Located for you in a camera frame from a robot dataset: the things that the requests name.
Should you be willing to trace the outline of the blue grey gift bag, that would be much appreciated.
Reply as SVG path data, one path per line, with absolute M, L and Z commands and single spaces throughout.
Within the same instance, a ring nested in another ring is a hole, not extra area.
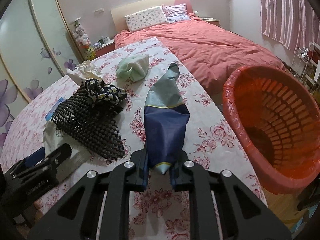
M 183 148 L 190 113 L 177 80 L 179 66 L 171 63 L 165 74 L 149 89 L 144 105 L 146 152 L 150 168 L 166 174 Z

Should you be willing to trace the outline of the black white mesh mat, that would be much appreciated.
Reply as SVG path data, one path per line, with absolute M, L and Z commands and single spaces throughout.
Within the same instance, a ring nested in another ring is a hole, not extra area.
M 63 130 L 88 150 L 111 162 L 125 156 L 115 121 L 123 110 L 122 103 L 117 106 L 94 103 L 82 84 L 70 98 L 58 105 L 52 121 L 58 130 Z

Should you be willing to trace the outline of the black floral daisy cloth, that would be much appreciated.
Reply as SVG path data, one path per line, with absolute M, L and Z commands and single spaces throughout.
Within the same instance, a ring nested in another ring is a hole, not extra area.
M 126 90 L 105 83 L 103 80 L 88 79 L 84 83 L 84 88 L 94 103 L 103 102 L 111 106 L 117 106 L 127 98 Z

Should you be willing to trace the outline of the light green cloth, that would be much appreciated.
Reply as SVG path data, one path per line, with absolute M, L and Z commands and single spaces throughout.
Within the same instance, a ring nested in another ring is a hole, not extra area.
M 117 65 L 116 77 L 137 82 L 146 77 L 149 70 L 149 54 L 138 54 L 123 58 Z

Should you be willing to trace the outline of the cream tissue paper package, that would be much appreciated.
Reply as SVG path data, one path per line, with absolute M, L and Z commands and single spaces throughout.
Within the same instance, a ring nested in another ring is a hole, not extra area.
M 77 65 L 74 70 L 67 69 L 67 75 L 79 86 L 88 79 L 102 80 L 104 76 L 96 65 L 89 60 Z

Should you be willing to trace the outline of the blue tissue pack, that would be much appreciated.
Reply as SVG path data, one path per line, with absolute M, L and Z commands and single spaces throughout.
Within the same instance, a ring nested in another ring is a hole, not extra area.
M 64 98 L 59 98 L 59 100 L 57 100 L 57 102 L 53 105 L 53 107 L 49 110 L 49 112 L 47 113 L 47 115 L 45 116 L 45 120 L 46 121 L 49 121 L 52 116 L 53 116 L 53 113 L 55 112 L 55 110 L 57 109 L 58 105 L 62 102 L 64 102 Z

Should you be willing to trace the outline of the orange plastic laundry basket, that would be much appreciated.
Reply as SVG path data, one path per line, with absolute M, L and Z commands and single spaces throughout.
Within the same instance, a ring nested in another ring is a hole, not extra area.
M 293 194 L 319 174 L 319 107 L 289 73 L 243 66 L 223 85 L 223 114 L 267 191 Z

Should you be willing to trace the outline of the bed with coral duvet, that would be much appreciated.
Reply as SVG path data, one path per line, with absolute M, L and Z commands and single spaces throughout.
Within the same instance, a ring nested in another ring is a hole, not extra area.
M 263 46 L 194 14 L 189 17 L 187 21 L 155 25 L 134 33 L 122 30 L 115 36 L 116 48 L 149 38 L 159 39 L 210 96 L 220 94 L 230 74 L 241 66 L 285 68 L 283 62 Z

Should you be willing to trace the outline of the red left nightstand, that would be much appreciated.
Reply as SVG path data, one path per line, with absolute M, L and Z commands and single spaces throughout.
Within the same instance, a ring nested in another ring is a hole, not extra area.
M 110 40 L 108 43 L 103 44 L 101 47 L 95 50 L 96 57 L 103 56 L 115 49 L 115 42 L 114 40 Z

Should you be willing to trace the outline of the hanging plush toy column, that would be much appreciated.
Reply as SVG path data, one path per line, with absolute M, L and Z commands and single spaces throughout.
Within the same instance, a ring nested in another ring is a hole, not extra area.
M 92 43 L 87 35 L 85 29 L 83 28 L 81 22 L 81 18 L 77 18 L 71 24 L 71 31 L 73 38 L 78 46 L 82 57 L 85 60 L 93 60 L 96 58 L 95 50 L 92 47 Z

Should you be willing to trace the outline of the wardrobe with purple flowers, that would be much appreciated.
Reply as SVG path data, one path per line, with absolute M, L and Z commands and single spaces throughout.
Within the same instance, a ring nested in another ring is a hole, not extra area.
M 83 61 L 58 0 L 12 0 L 1 17 L 1 146 L 13 121 Z

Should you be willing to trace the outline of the floral white pillow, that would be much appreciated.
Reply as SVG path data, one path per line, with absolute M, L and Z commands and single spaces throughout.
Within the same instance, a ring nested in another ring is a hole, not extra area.
M 161 6 L 150 7 L 125 16 L 129 32 L 134 33 L 145 28 L 167 24 L 168 19 Z

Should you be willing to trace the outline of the beige pink headboard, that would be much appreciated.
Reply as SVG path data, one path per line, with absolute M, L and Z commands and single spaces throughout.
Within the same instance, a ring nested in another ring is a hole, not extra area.
M 187 13 L 193 12 L 193 7 L 191 6 L 190 0 L 141 0 L 138 2 L 133 2 L 127 5 L 123 5 L 111 10 L 111 15 L 116 28 L 117 33 L 122 30 L 128 30 L 127 23 L 125 21 L 125 16 L 132 14 L 137 11 L 145 10 L 151 7 L 161 6 L 161 5 L 179 5 L 185 3 L 187 6 Z

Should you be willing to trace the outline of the right bedside table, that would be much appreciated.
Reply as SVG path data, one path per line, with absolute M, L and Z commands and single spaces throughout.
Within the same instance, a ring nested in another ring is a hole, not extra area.
M 211 18 L 211 17 L 203 17 L 202 20 L 210 24 L 216 25 L 218 27 L 220 26 L 220 20 L 218 19 Z

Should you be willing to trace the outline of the striped purple pillow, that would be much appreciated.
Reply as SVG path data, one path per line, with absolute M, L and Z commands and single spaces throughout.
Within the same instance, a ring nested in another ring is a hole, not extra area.
M 186 3 L 179 5 L 162 5 L 162 9 L 167 17 L 168 23 L 190 20 Z

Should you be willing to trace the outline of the pink satin curtain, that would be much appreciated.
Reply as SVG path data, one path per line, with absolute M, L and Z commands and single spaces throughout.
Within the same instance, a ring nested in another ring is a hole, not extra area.
M 261 33 L 294 52 L 319 44 L 319 19 L 307 0 L 260 0 Z

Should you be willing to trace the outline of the wall power socket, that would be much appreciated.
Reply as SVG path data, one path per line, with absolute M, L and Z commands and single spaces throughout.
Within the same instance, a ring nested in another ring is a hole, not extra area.
M 105 11 L 104 8 L 100 8 L 100 9 L 95 10 L 93 13 L 95 15 L 98 15 L 98 14 L 102 14 L 104 11 Z

